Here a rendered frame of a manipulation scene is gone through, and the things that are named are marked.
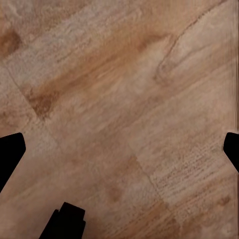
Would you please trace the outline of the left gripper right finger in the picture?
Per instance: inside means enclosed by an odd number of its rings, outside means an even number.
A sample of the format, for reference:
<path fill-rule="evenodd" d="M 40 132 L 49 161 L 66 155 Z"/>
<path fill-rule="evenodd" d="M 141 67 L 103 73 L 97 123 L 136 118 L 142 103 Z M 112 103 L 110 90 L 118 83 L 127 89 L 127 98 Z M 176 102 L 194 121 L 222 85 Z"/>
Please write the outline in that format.
<path fill-rule="evenodd" d="M 239 134 L 228 132 L 223 150 L 239 173 Z"/>

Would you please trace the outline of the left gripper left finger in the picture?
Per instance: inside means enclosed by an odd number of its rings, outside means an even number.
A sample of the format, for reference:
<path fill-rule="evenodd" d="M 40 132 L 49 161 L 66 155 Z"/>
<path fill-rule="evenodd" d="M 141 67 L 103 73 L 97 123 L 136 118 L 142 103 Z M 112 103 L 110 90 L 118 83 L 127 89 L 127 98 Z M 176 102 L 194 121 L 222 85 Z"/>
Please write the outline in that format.
<path fill-rule="evenodd" d="M 26 152 L 21 132 L 0 138 L 0 192 Z"/>

